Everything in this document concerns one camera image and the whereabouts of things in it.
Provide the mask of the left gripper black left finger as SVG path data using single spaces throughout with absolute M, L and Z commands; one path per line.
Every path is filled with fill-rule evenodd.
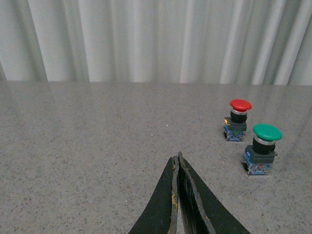
M 178 157 L 169 158 L 155 190 L 129 233 L 175 234 L 178 213 Z

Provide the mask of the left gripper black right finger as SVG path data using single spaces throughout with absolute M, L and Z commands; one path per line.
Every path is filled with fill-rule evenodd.
M 249 231 L 222 205 L 181 152 L 178 161 L 178 193 L 184 232 L 248 234 Z

